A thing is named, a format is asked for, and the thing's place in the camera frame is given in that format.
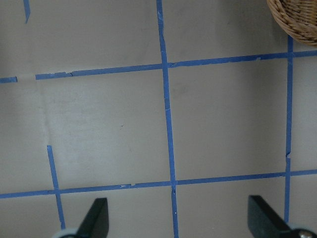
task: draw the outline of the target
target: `brown woven basket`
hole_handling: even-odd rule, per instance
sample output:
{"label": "brown woven basket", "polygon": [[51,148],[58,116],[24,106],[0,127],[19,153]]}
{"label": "brown woven basket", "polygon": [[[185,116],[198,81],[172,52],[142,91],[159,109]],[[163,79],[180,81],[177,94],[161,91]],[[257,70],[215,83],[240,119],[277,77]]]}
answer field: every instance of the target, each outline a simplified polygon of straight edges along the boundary
{"label": "brown woven basket", "polygon": [[295,40],[317,47],[317,0],[266,0],[275,21]]}

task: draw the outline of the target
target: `floor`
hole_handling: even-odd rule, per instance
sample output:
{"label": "floor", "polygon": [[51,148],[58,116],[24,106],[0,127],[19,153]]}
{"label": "floor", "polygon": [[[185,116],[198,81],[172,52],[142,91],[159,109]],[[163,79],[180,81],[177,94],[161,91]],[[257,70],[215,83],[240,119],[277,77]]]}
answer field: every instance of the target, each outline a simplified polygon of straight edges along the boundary
{"label": "floor", "polygon": [[317,231],[317,51],[264,0],[27,2],[0,1],[0,238],[97,197],[109,238],[251,238],[250,194]]}

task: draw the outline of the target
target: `metal screw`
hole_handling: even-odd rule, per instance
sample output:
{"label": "metal screw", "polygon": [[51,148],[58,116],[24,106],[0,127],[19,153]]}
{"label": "metal screw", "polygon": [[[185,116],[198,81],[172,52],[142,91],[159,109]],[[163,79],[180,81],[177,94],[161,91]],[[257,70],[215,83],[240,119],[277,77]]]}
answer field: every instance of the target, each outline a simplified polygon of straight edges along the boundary
{"label": "metal screw", "polygon": [[300,238],[313,238],[313,234],[309,231],[300,231],[298,235],[300,236]]}

